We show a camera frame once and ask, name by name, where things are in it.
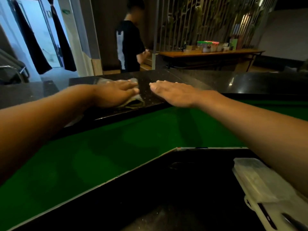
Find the tied curtain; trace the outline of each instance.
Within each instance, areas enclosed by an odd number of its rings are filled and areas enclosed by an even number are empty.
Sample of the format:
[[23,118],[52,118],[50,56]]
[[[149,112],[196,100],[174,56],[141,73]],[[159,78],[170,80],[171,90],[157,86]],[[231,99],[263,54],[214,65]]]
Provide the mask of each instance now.
[[52,13],[52,19],[54,20],[60,48],[62,52],[63,62],[64,62],[64,68],[70,71],[76,71],[76,65],[74,62],[73,54],[70,48],[70,45],[67,42],[66,36],[64,34],[63,28],[61,26],[59,17],[57,15],[56,9],[54,7],[54,0],[48,0],[51,6],[51,13]]
[[44,74],[45,72],[51,70],[51,66],[47,62],[35,36],[28,25],[25,16],[23,15],[18,2],[16,0],[12,0],[16,15],[17,15],[17,22],[20,26],[20,30],[22,32],[22,35],[25,39],[25,43],[27,45],[27,48],[29,50],[31,59],[33,61],[33,64],[39,74]]

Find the green surface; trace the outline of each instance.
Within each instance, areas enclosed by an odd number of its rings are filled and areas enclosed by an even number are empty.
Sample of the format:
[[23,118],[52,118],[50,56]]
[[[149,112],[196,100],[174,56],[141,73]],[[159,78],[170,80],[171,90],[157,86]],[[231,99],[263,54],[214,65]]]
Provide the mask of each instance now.
[[[246,102],[308,119],[307,102]],[[172,148],[241,146],[210,116],[175,107],[50,141],[0,188],[0,231]]]

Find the person's neck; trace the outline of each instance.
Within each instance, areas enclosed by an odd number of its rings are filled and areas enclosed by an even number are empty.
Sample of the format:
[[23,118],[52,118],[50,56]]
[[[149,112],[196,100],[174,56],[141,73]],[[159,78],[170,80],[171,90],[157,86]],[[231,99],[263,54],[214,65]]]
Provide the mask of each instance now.
[[135,23],[135,20],[134,20],[134,17],[133,17],[132,14],[129,14],[129,13],[128,13],[128,14],[126,15],[126,17],[125,17],[124,20],[128,20],[128,21],[133,22],[133,24],[136,24],[136,23]]

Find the black t-shirt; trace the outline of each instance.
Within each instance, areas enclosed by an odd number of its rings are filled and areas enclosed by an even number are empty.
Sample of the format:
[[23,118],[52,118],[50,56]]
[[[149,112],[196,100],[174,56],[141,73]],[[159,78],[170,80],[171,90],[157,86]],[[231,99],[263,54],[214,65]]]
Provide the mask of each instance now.
[[118,59],[121,63],[121,73],[140,71],[137,55],[145,51],[140,38],[139,29],[133,22],[124,20],[116,30]]

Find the wooden tabletop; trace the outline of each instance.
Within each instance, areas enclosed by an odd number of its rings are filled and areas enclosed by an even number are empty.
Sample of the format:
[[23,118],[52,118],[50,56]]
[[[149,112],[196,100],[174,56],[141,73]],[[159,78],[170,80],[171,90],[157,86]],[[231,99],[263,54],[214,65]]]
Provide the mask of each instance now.
[[184,57],[198,57],[198,56],[209,56],[209,55],[224,55],[224,54],[254,54],[263,53],[264,50],[258,49],[240,49],[240,50],[229,50],[226,52],[214,52],[214,53],[202,53],[201,50],[191,50],[188,52],[173,51],[173,52],[159,52],[158,54],[170,57],[170,58],[184,58]]

